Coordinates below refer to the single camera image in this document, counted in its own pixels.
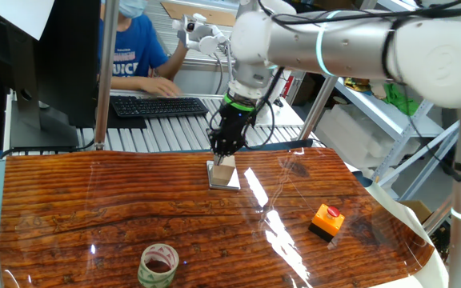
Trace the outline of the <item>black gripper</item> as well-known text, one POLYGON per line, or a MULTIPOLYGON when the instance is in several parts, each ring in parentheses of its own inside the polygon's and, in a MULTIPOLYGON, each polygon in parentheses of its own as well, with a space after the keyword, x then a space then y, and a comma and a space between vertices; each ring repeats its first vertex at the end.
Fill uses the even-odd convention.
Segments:
POLYGON ((210 149, 214 155, 214 164, 219 166, 224 159, 233 156, 246 144, 243 129, 250 122, 254 108, 251 106, 221 106, 221 117, 217 128, 209 129, 210 149))

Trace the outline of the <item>person's right hand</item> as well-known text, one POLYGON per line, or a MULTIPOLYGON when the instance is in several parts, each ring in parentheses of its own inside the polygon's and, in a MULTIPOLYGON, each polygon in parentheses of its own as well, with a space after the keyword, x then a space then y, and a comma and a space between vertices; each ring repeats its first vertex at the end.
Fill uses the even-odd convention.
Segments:
POLYGON ((182 94, 177 85, 163 77, 141 78, 139 85, 141 90, 163 97, 175 97, 182 94))

